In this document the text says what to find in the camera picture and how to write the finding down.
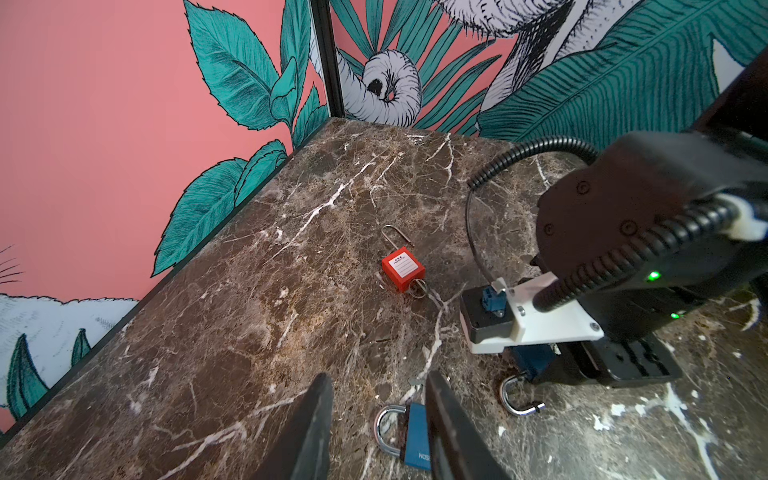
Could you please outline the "blue padlock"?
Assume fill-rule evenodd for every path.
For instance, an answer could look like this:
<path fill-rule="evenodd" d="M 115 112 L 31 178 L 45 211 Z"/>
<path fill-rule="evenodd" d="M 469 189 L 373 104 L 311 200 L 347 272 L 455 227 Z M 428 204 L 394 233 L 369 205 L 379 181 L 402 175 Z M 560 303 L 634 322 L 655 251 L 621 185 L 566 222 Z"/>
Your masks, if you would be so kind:
<path fill-rule="evenodd" d="M 383 421 L 392 415 L 404 418 L 405 443 L 403 447 L 396 447 L 384 439 Z M 423 404 L 411 403 L 407 406 L 387 405 L 382 407 L 374 418 L 373 436 L 376 445 L 385 454 L 399 458 L 409 467 L 424 471 L 431 470 L 427 412 Z"/>
<path fill-rule="evenodd" d="M 540 400 L 531 400 L 525 404 L 516 402 L 513 393 L 524 386 L 532 385 L 555 360 L 556 354 L 549 345 L 525 345 L 508 347 L 510 357 L 516 366 L 516 372 L 505 378 L 499 385 L 500 404 L 507 413 L 515 417 L 527 417 L 541 413 L 546 404 Z"/>

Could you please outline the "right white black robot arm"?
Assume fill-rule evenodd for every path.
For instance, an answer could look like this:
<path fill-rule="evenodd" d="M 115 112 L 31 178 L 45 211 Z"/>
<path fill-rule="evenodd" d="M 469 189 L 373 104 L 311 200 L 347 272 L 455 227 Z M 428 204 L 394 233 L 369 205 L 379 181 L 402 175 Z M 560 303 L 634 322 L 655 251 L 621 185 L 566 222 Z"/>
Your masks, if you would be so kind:
<path fill-rule="evenodd" d="M 632 132 L 538 202 L 541 312 L 580 307 L 603 331 L 561 343 L 535 384 L 640 386 L 681 371 L 656 331 L 767 282 L 767 58 L 686 131 Z"/>

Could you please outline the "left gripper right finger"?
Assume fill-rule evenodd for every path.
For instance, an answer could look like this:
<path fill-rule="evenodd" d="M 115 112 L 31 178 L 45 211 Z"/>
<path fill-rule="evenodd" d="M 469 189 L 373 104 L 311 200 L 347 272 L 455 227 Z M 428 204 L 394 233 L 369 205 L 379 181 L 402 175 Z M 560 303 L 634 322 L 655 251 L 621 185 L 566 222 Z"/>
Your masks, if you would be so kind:
<path fill-rule="evenodd" d="M 438 371 L 427 375 L 425 401 L 433 479 L 510 478 Z"/>

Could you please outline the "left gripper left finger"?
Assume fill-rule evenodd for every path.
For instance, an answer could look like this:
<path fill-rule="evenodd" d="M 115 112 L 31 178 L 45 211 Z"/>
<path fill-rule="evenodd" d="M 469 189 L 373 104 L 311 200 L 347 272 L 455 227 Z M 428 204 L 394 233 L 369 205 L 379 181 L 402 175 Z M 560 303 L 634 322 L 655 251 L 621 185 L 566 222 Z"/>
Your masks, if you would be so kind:
<path fill-rule="evenodd" d="M 332 379 L 318 374 L 252 479 L 327 479 L 333 411 Z"/>

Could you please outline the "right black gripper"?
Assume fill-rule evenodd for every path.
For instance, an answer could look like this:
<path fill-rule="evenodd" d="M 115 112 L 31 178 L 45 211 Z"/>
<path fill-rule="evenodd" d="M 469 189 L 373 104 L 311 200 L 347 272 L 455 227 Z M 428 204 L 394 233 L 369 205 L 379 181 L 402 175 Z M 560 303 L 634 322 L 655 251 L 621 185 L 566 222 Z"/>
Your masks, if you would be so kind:
<path fill-rule="evenodd" d="M 767 144 L 735 131 L 634 132 L 539 200 L 535 297 L 551 312 L 578 302 L 597 341 L 561 343 L 537 384 L 612 387 L 681 376 L 657 338 L 708 300 L 767 283 Z"/>

